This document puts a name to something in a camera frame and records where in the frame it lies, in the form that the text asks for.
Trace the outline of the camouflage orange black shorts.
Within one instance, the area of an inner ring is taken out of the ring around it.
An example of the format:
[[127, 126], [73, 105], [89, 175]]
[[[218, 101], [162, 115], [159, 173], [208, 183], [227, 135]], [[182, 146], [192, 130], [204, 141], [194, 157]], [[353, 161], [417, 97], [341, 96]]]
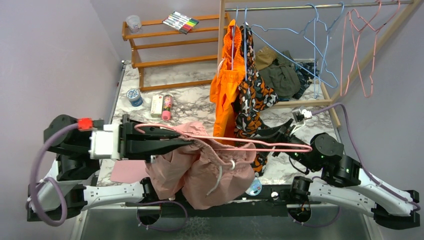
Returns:
[[251, 27], [246, 27], [246, 79], [238, 86], [239, 95], [235, 102], [236, 127], [234, 133], [237, 138], [252, 138], [257, 136], [258, 130], [269, 128], [261, 119], [261, 111], [274, 106], [278, 102], [275, 90], [266, 85], [256, 67], [254, 39]]

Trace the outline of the pink shorts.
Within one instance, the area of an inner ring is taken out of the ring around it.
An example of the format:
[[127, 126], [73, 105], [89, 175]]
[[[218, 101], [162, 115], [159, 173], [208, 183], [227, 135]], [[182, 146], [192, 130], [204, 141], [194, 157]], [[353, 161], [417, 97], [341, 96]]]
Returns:
[[197, 121], [177, 125], [182, 140], [192, 144], [156, 157], [146, 165], [146, 173], [160, 200], [178, 191], [196, 210], [226, 204], [251, 186], [255, 172], [256, 147], [249, 142], [241, 147], [211, 139]]

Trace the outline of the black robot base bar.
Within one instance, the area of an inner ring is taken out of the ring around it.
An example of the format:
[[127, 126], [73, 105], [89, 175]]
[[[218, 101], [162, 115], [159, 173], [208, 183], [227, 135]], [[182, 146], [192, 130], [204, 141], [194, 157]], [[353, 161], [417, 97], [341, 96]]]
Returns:
[[189, 217], [287, 217], [288, 208], [301, 208], [313, 202], [305, 189], [295, 189], [290, 184], [264, 185], [259, 195], [246, 193], [228, 203], [207, 209], [195, 209], [179, 190], [174, 200], [159, 200], [155, 193], [150, 193], [141, 202], [126, 202], [126, 207], [137, 207], [143, 214], [160, 214], [165, 218]]

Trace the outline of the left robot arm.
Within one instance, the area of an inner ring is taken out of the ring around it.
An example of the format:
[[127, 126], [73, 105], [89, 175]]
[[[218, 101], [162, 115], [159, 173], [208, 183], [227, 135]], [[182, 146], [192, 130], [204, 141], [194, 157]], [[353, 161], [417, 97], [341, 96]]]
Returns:
[[84, 185], [101, 160], [152, 163], [156, 157], [192, 144], [174, 130], [142, 126], [124, 115], [120, 123], [102, 119], [57, 116], [43, 132], [30, 174], [26, 201], [27, 220], [59, 226], [88, 209], [116, 204], [158, 202], [147, 176], [127, 184]]

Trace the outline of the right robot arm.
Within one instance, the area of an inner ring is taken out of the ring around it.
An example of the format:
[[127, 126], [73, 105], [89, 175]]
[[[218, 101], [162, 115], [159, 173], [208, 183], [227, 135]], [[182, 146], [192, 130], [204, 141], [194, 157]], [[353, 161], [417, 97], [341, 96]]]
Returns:
[[297, 204], [289, 215], [305, 223], [312, 215], [310, 204], [329, 203], [349, 208], [373, 218], [380, 226], [392, 230], [406, 230], [421, 225], [418, 212], [419, 193], [400, 190], [367, 172], [356, 159], [344, 153], [344, 145], [328, 133], [318, 133], [306, 143], [294, 135], [295, 126], [286, 123], [258, 131], [255, 139], [269, 144], [297, 144], [311, 147], [301, 152], [300, 147], [290, 147], [289, 160], [299, 162], [307, 172], [320, 172], [320, 176], [307, 178], [295, 176], [287, 190], [274, 198], [287, 204]]

